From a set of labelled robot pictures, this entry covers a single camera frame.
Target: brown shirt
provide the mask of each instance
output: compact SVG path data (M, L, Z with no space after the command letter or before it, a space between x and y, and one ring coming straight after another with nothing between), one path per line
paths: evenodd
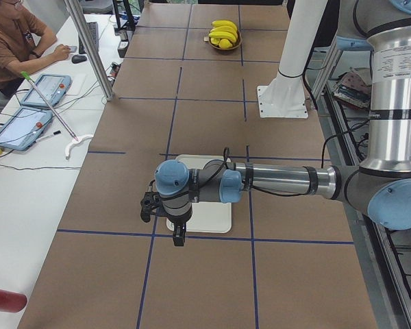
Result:
M37 19L29 10L23 8L20 19L10 25L0 23L0 89L7 82L20 78L5 67L13 60L29 60L30 51L35 48L32 33L42 36L46 25Z

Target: red cylinder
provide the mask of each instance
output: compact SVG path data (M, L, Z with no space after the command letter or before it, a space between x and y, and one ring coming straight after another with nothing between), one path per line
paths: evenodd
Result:
M11 291L0 289L0 311L17 313L24 309L27 298L22 293L13 293Z

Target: white table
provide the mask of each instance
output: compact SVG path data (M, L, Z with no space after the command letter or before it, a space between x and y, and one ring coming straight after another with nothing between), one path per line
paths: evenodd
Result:
M121 63L117 53L120 38L114 35L114 19L110 18L110 15L86 15L87 21L99 24L99 55L106 69L112 62ZM78 45L77 32L70 18L58 32L57 44L60 43ZM47 53L52 52L57 44ZM86 79L79 94L67 95L62 103L83 95L97 81L89 60L72 64L70 58L32 75L36 79L41 73L57 73L70 75L73 79L78 73L84 73ZM21 88L28 87L29 84L23 82ZM93 134L104 104L103 92L96 87L89 96L65 110L62 117L78 136ZM60 106L59 111L65 107L68 106ZM17 108L18 101L13 97L0 115L0 123L8 120L5 114L14 114ZM45 135L56 130L62 133L36 143L27 151L14 151L0 159L0 164L18 168L81 167L88 141L72 148L70 160L66 160L64 149L71 142L71 137L57 119L53 120ZM0 167L0 289L30 297L78 173L79 169L17 171ZM23 312L0 312L0 329L15 329Z

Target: person's hand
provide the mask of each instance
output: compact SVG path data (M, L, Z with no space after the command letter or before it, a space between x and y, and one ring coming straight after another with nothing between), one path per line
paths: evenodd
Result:
M70 54L70 48L69 46L64 46L63 44L58 45L55 50L53 51L53 55L55 56L55 59L58 60L66 60L69 58Z

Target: black mouse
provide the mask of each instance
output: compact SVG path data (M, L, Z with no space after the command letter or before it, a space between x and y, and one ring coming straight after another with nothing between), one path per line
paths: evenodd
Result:
M87 60L87 57L84 55L73 55L73 57L71 58L71 62L73 64L77 64L80 62L85 62Z

